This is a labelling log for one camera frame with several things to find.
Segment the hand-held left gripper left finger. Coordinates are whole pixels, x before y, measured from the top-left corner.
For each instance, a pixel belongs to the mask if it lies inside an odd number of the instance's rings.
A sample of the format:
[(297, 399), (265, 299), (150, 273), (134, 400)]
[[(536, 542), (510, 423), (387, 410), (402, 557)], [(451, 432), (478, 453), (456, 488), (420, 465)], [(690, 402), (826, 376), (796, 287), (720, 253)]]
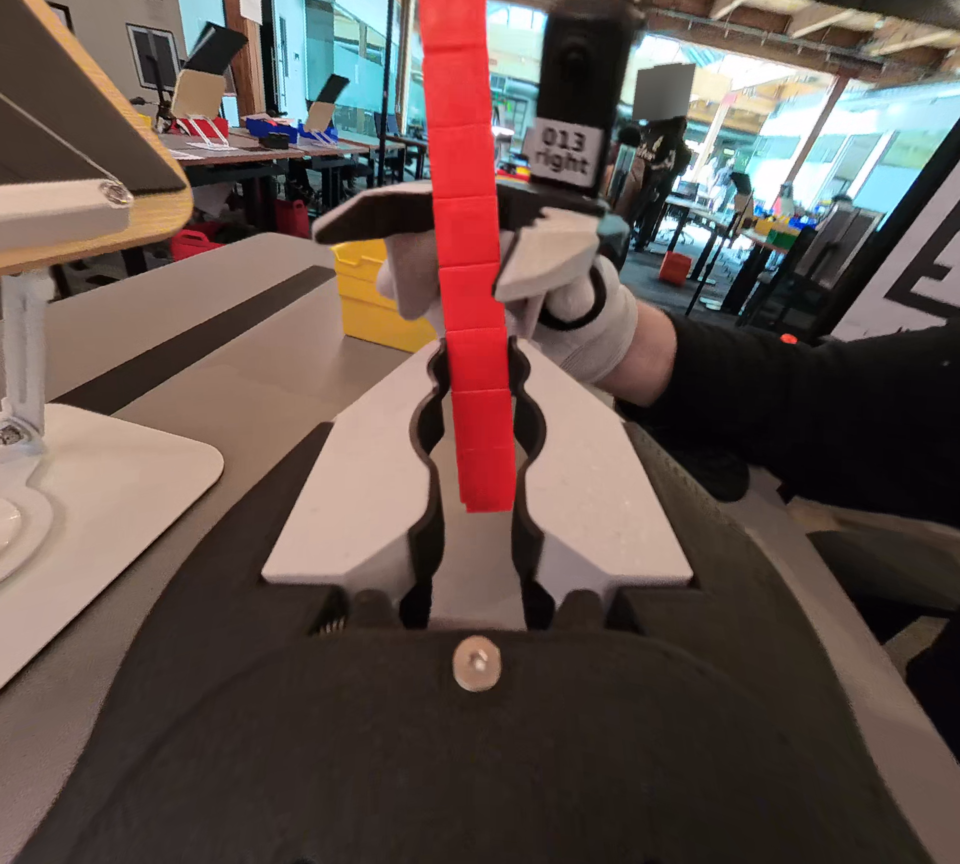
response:
[(425, 629), (445, 549), (438, 469), (447, 346), (430, 342), (336, 416), (262, 568), (276, 585), (384, 594)]

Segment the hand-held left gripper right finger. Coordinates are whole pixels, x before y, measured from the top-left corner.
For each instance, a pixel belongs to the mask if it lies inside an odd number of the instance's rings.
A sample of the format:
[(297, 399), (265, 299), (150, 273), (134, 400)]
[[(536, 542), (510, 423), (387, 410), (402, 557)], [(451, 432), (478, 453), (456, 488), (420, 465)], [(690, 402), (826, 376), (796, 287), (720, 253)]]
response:
[(510, 553), (529, 630), (576, 592), (686, 588), (690, 566), (625, 422), (530, 342), (510, 339), (516, 476)]

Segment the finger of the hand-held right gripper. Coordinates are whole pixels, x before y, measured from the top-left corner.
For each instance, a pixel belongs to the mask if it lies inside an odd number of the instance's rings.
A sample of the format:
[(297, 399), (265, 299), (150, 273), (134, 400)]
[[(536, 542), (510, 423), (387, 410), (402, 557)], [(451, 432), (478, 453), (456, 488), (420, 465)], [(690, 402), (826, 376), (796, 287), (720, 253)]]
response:
[(361, 191), (318, 216), (311, 239), (332, 247), (433, 230), (433, 183), (421, 179)]
[(544, 207), (510, 237), (492, 286), (499, 304), (539, 298), (587, 275), (599, 247), (600, 218)]

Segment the red linked cube strip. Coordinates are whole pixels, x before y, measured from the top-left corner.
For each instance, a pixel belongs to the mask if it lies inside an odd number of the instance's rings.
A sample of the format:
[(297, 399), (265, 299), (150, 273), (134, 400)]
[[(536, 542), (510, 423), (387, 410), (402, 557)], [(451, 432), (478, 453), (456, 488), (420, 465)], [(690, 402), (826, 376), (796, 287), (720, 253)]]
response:
[(419, 0), (438, 283), (462, 504), (503, 513), (517, 483), (487, 0)]

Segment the person's right hand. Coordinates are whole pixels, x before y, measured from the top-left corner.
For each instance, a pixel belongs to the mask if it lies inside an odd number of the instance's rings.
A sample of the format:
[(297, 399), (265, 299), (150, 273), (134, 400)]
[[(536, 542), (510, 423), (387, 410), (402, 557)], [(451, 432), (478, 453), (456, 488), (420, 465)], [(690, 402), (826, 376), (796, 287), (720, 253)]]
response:
[[(385, 239), (386, 261), (377, 292), (397, 305), (407, 321), (425, 318), (438, 338), (446, 336), (433, 232)], [(534, 300), (506, 304), (510, 337), (531, 340), (553, 363), (584, 385), (597, 385), (626, 356), (637, 330), (637, 301), (614, 264), (596, 254), (588, 274), (549, 291), (532, 323)]]

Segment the background book stand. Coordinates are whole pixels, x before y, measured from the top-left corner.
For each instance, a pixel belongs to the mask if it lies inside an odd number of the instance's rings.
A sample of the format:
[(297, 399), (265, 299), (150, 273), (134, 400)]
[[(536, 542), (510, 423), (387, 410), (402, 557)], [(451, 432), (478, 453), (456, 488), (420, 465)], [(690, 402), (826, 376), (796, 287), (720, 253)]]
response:
[(339, 143), (333, 116), (337, 100), (349, 84), (348, 78), (337, 74), (327, 78), (317, 98), (309, 105), (306, 121), (299, 125), (300, 138), (319, 145), (336, 146)]
[[(219, 117), (227, 93), (227, 75), (231, 72), (234, 57), (247, 43), (246, 35), (240, 31), (211, 22), (204, 26), (177, 76), (170, 104), (172, 119)], [(201, 150), (227, 151), (231, 148), (229, 138), (196, 139)]]

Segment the background work table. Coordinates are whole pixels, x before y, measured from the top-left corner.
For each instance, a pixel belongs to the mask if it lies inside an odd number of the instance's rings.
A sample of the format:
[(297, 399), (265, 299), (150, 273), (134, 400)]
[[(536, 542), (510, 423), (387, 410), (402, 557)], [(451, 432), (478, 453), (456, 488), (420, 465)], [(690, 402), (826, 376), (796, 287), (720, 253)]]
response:
[(385, 148), (386, 169), (380, 170), (378, 139), (347, 138), (339, 143), (301, 140), (286, 148), (267, 148), (246, 133), (231, 134), (215, 143), (185, 134), (161, 134), (160, 142), (184, 169), (191, 186), (220, 181), (242, 182), (272, 174), (286, 176), (296, 164), (318, 175), (311, 184), (314, 207), (331, 210), (357, 189), (374, 187), (380, 179), (394, 184), (402, 173), (405, 150), (398, 143)]

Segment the black pole stand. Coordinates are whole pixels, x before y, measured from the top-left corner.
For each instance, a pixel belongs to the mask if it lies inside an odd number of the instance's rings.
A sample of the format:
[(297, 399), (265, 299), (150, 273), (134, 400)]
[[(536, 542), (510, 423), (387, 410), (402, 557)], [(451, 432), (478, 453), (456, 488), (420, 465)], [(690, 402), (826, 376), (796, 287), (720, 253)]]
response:
[(385, 171), (386, 171), (386, 144), (387, 144), (387, 121), (388, 121), (388, 105), (390, 97), (390, 69), (391, 69), (391, 60), (392, 60), (392, 45), (393, 45), (393, 24), (394, 24), (394, 10), (395, 10), (396, 0), (388, 0), (387, 6), (387, 24), (386, 24), (386, 35), (385, 35), (385, 50), (383, 56), (383, 79), (382, 79), (382, 92), (381, 92), (381, 102), (380, 102), (380, 125), (378, 135), (378, 166), (377, 166), (377, 184), (382, 186), (385, 181)]

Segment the black framed marker poster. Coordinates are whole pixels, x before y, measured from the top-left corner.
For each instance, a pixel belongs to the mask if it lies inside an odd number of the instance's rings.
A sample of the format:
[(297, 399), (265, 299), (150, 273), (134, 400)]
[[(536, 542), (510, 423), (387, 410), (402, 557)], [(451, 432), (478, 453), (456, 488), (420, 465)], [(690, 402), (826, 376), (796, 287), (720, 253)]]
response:
[(821, 334), (855, 341), (958, 320), (959, 125), (858, 257)]

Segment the wooden post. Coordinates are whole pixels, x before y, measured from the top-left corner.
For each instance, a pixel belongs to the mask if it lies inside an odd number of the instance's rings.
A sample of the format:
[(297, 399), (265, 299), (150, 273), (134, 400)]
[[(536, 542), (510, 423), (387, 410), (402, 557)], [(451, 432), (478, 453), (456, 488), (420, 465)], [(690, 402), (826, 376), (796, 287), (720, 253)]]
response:
[(234, 56), (232, 72), (236, 89), (238, 114), (263, 114), (266, 111), (260, 27), (239, 13), (238, 0), (223, 0), (225, 25), (247, 38), (246, 47)]

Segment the framed wall picture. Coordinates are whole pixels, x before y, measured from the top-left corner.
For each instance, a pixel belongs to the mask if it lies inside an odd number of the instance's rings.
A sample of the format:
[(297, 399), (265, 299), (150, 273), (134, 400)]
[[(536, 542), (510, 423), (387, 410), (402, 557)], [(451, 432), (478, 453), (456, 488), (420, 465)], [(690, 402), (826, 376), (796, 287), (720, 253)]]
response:
[(139, 86), (173, 94), (181, 66), (174, 33), (133, 23), (126, 33)]

